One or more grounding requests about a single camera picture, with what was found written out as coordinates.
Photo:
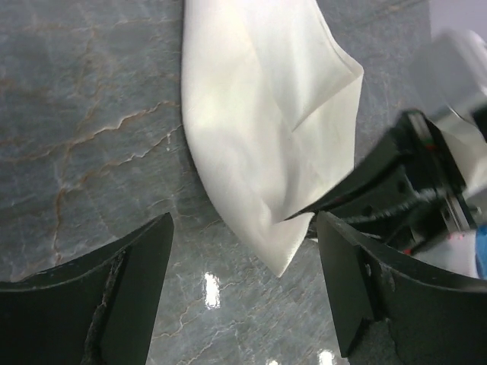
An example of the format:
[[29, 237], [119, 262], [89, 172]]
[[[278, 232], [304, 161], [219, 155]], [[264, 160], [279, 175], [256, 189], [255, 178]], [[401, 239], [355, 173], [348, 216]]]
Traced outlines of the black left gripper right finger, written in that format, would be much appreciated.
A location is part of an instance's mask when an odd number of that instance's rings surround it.
[[317, 216], [342, 357], [351, 364], [484, 364], [486, 282], [421, 262]]

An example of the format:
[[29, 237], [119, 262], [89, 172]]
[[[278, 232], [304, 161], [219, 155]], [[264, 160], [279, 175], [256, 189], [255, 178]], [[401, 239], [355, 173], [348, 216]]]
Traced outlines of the white cloth napkin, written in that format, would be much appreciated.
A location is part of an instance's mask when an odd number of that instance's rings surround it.
[[354, 165], [362, 66], [315, 1], [187, 1], [182, 115], [222, 220], [277, 276]]

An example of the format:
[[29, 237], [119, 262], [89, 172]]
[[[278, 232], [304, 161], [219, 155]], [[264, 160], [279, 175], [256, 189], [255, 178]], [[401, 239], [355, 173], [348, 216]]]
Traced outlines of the blue cloth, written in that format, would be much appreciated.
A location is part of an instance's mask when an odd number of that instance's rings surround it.
[[479, 278], [487, 278], [487, 226], [482, 225], [476, 231], [475, 241], [476, 270]]

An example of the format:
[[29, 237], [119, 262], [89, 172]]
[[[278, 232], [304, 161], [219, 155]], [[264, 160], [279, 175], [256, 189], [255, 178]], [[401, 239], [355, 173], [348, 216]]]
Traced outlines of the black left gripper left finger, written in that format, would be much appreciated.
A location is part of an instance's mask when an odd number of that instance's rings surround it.
[[162, 214], [70, 262], [1, 284], [3, 364], [144, 364], [173, 242]]

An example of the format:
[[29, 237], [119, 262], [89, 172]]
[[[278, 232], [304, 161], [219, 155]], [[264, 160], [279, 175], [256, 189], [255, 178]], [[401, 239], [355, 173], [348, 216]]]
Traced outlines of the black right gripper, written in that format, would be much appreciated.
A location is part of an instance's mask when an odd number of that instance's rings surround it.
[[476, 230], [478, 208], [465, 202], [465, 188], [444, 137], [423, 113], [407, 110], [344, 179], [286, 220], [327, 211], [413, 255], [452, 233]]

